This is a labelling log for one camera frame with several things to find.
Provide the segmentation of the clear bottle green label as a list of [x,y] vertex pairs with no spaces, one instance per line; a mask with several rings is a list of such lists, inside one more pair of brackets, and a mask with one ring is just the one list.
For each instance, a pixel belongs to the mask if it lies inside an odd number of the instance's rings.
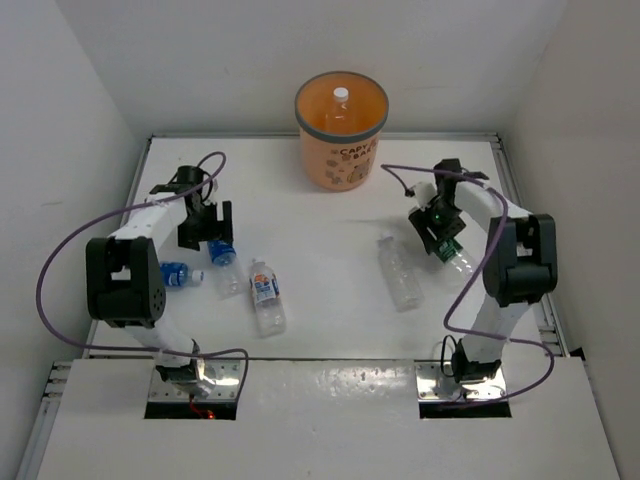
[[456,239],[440,244],[435,255],[441,263],[439,277],[449,288],[463,287],[476,271],[475,259]]

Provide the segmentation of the clear bottle dark blue label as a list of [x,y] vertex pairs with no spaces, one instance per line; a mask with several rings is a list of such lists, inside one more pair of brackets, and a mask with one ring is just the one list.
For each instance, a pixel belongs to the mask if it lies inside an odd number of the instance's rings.
[[215,287],[222,299],[241,294],[245,281],[234,247],[222,240],[207,243]]

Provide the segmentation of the clear square bottle white cap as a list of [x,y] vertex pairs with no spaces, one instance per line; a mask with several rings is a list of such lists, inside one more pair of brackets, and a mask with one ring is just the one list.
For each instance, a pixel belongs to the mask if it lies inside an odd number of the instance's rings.
[[351,135],[356,132],[356,115],[349,104],[350,92],[346,87],[336,87],[327,104],[324,130],[334,135]]

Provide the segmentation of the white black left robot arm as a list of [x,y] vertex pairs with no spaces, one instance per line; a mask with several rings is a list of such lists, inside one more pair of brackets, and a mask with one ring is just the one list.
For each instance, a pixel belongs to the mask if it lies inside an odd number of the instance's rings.
[[195,398],[212,393],[216,381],[197,342],[166,312],[157,249],[172,234],[179,247],[195,251],[204,242],[233,243],[232,204],[205,202],[204,181],[201,168],[179,167],[175,179],[151,190],[147,206],[110,236],[91,239],[85,250],[90,316],[150,348],[161,379]]

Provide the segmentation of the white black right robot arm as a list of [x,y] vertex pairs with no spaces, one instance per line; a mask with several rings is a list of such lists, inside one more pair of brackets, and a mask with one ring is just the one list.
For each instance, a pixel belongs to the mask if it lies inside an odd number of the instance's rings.
[[458,329],[450,360],[453,380],[493,377],[516,325],[529,308],[558,283],[556,224],[548,214],[533,214],[507,200],[482,172],[445,159],[431,169],[434,180],[405,190],[417,203],[408,219],[429,255],[447,262],[460,252],[458,235],[470,217],[487,235],[485,253],[473,281],[485,297],[469,329]]

